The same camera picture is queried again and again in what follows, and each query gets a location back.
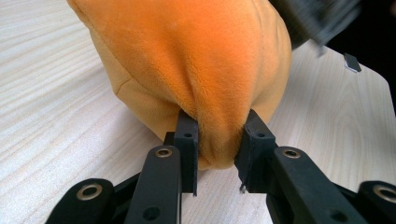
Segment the white wood grain surface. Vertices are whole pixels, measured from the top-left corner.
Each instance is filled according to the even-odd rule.
[[[396,120],[389,86],[343,56],[306,43],[269,127],[331,181],[396,185]],[[111,90],[89,32],[65,1],[0,1],[0,223],[43,223],[77,182],[114,185],[140,172],[161,141]],[[265,195],[239,193],[235,168],[199,174],[184,223],[271,223]]]

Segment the metal rivet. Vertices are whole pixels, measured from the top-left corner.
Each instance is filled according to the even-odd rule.
[[[375,185],[374,193],[378,197],[380,197],[390,203],[396,203],[396,190],[395,189],[391,189],[391,188],[381,186],[381,185]]]
[[[170,157],[172,155],[172,150],[169,148],[160,148],[155,152],[155,155],[160,158]]]
[[[93,190],[92,193],[87,194],[87,190]],[[102,186],[96,183],[90,185],[84,185],[82,188],[77,192],[77,198],[82,201],[88,201],[91,199],[96,198],[99,194],[102,193]]]
[[[298,151],[295,151],[292,149],[284,149],[282,153],[284,156],[292,158],[292,159],[298,159],[301,157],[301,155]]]

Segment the orange fabric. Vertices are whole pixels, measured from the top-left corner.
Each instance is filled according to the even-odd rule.
[[[290,38],[267,0],[68,0],[117,96],[161,139],[180,108],[198,121],[199,168],[233,164],[250,108],[268,121]]]

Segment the table surface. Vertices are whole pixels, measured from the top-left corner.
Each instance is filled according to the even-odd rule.
[[[268,123],[331,181],[396,185],[396,119],[388,83],[308,42],[293,52],[284,98]],[[114,185],[140,172],[161,141],[113,94],[88,29],[65,1],[0,3],[0,223],[43,223],[77,182]],[[265,195],[240,194],[235,168],[199,173],[184,223],[271,223]]]

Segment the gray object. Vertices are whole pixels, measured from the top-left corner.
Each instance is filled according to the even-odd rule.
[[[319,46],[347,28],[359,15],[360,0],[270,0],[289,31],[293,49],[308,39]]]

